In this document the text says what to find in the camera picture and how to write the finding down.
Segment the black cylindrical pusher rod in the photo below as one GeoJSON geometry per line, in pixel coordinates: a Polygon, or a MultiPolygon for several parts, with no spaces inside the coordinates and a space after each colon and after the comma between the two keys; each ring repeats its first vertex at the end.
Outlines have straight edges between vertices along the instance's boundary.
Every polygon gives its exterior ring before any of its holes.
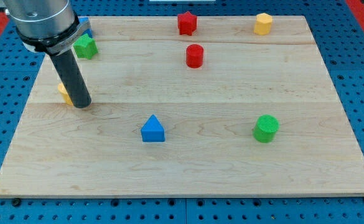
{"type": "Polygon", "coordinates": [[[77,61],[71,50],[59,55],[52,55],[50,59],[76,108],[86,108],[91,104],[91,96],[81,75],[77,61]]]}

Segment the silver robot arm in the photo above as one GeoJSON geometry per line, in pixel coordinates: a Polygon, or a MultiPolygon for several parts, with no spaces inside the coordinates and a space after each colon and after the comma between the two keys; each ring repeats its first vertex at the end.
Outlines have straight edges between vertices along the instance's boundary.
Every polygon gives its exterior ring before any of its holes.
{"type": "Polygon", "coordinates": [[[90,22],[80,22],[70,0],[4,0],[4,4],[26,49],[50,57],[74,107],[89,106],[91,96],[72,45],[91,28],[90,22]]]}

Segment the blue block behind arm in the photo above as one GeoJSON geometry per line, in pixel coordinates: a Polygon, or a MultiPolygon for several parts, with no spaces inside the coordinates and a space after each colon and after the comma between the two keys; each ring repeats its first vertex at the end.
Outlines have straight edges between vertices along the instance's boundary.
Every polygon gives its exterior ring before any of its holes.
{"type": "Polygon", "coordinates": [[[93,34],[91,31],[91,24],[90,24],[89,18],[88,17],[79,17],[78,20],[79,20],[79,25],[80,25],[80,28],[78,30],[79,35],[83,36],[86,34],[87,36],[92,38],[93,34]]]}

